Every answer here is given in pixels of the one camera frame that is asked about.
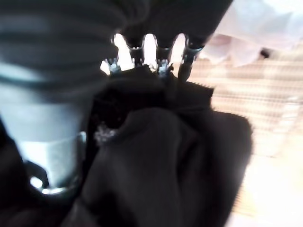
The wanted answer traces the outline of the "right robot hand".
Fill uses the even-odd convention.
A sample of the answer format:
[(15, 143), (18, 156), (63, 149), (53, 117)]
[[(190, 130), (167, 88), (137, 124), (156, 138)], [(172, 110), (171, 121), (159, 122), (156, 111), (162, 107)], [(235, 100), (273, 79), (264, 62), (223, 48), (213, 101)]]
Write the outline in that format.
[(33, 188), (44, 195), (78, 187), (102, 61), (112, 37), (133, 29), (168, 40), (204, 42), (229, 0), (3, 0), (0, 3), (0, 119)]

